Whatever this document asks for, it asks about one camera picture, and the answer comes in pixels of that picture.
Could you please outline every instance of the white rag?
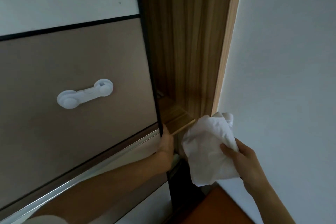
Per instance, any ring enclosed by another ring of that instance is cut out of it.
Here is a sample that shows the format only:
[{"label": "white rag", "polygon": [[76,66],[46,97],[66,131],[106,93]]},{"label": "white rag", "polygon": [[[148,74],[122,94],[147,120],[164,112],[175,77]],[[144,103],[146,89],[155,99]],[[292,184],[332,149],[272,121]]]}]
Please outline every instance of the white rag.
[{"label": "white rag", "polygon": [[239,151],[231,128],[232,120],[226,121],[219,112],[212,117],[205,115],[183,136],[182,147],[188,157],[193,184],[204,186],[217,180],[239,177],[232,159],[225,156],[219,147],[224,143]]}]

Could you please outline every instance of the left hand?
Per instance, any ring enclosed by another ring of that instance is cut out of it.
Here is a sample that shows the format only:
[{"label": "left hand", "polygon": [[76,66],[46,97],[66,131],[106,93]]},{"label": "left hand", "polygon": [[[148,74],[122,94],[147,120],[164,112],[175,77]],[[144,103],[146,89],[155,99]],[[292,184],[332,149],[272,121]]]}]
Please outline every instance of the left hand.
[{"label": "left hand", "polygon": [[163,134],[156,154],[164,171],[169,171],[174,157],[174,137],[169,133],[165,124],[163,124]]}]

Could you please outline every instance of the white plastic latch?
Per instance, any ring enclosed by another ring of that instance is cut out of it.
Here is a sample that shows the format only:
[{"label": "white plastic latch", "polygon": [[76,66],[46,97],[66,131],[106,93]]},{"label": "white plastic latch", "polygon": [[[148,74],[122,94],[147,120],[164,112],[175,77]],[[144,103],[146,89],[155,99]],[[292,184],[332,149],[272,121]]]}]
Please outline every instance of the white plastic latch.
[{"label": "white plastic latch", "polygon": [[65,90],[57,96],[57,103],[66,109],[72,109],[82,103],[99,97],[106,97],[113,91],[113,83],[107,79],[98,80],[86,90]]}]

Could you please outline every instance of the forearm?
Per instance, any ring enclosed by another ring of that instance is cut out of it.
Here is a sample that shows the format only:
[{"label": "forearm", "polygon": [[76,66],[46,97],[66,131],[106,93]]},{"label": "forearm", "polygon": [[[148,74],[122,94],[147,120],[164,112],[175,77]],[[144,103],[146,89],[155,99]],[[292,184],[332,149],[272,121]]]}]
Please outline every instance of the forearm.
[{"label": "forearm", "polygon": [[163,173],[159,154],[87,179],[41,207],[34,216],[56,215],[69,224],[84,224],[99,217],[123,195]]},{"label": "forearm", "polygon": [[264,224],[295,224],[271,185],[265,187],[262,192],[255,193],[253,199]]}]

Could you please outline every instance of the wooden shelf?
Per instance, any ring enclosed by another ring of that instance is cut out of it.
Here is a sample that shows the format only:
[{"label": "wooden shelf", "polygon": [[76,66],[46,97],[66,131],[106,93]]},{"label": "wooden shelf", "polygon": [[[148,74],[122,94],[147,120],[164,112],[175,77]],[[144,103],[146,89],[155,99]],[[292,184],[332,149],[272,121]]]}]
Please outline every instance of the wooden shelf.
[{"label": "wooden shelf", "polygon": [[177,105],[167,96],[158,100],[161,121],[165,124],[170,132],[174,135],[190,124],[195,122],[195,118],[191,117],[182,107]]}]

